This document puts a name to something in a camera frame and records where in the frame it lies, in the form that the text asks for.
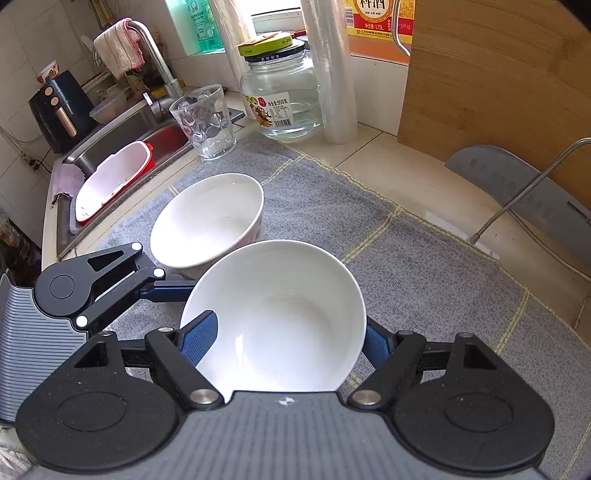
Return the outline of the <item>white small bowl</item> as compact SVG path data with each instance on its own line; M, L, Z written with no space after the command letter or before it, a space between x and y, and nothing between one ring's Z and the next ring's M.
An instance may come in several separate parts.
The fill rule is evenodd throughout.
M224 399L236 391L338 390L366 337L353 274L327 251L294 240L253 243L216 262L180 324L205 310L216 316L217 335L197 370Z
M225 173L200 180L160 212L151 230L151 253L178 270L214 262L259 239L263 204L263 186L249 175Z

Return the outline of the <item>grey checked table mat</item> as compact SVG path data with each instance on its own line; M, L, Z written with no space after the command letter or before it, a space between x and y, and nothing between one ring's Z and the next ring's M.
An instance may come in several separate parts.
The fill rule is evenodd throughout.
M475 333L550 405L555 433L541 465L552 479L590 475L590 347L498 261L348 174L253 133L197 166L183 190L221 173L263 185L263 235L308 242L356 277L367 311L435 341Z

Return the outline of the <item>red white basin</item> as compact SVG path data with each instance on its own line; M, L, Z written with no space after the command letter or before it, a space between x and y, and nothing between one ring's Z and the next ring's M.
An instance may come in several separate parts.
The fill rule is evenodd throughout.
M154 166L153 146L144 141L132 142L108 156L84 182L76 196L76 221L87 223Z

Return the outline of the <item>clear drinking glass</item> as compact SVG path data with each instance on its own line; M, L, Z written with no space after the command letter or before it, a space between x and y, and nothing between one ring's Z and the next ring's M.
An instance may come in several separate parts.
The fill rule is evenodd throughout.
M235 148L235 131L221 85L189 92L175 100L169 112L202 160L221 158Z

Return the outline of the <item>metal sink faucet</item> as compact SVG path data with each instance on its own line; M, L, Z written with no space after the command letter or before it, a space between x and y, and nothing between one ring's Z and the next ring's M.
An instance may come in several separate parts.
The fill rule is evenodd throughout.
M131 20L128 23L128 28L135 31L140 36L145 49L151 57L153 65L156 67L160 77L163 80L163 87L166 92L166 96L162 99L156 100L152 104L151 109L157 119L166 119L167 117L171 116L169 112L170 106L183 95L180 83L172 75L172 72L168 68L164 57L158 49L157 44L148 28L143 23L136 20Z

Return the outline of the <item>black air fryer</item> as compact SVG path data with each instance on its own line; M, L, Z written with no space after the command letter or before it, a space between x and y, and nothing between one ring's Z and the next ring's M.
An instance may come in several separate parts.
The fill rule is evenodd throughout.
M56 154L70 151L97 125L91 100L69 70L45 82L28 104Z

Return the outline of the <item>clear glass jar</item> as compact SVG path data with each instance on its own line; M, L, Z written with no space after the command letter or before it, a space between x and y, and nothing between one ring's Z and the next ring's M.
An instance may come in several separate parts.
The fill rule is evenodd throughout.
M304 41L271 32L238 44L238 53L249 66L240 92L263 135L294 142L322 128L320 88Z

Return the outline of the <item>pink white dish cloth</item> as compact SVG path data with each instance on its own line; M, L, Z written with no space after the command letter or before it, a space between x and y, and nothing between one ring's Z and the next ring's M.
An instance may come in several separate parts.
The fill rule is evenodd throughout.
M130 23L130 18L119 20L93 40L98 56L115 79L145 64L139 46L141 37L129 27Z

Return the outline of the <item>green dish soap bottle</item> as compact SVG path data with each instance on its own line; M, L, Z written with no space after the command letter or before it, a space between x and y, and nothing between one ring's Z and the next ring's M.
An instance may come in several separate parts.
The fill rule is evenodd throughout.
M186 0L186 8L197 36L197 45L201 53L223 50L214 15L208 0Z

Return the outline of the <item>bamboo cutting board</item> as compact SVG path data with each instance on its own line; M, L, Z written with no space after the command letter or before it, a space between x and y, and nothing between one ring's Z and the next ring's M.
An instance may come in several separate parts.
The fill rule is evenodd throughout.
M590 134L590 32L558 1L419 1L398 139L546 168Z

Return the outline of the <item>plastic wrap roll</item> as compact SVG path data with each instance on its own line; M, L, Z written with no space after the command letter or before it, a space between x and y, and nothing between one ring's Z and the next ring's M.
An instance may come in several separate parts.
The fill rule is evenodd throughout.
M329 143L351 143L358 135L355 83L341 1L303 0L315 77L320 87L322 125Z

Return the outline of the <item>orange cooking wine jug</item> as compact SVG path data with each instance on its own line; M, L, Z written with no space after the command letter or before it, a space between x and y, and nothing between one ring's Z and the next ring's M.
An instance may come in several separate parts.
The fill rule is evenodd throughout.
M415 5L415 0L342 1L351 53L408 65Z

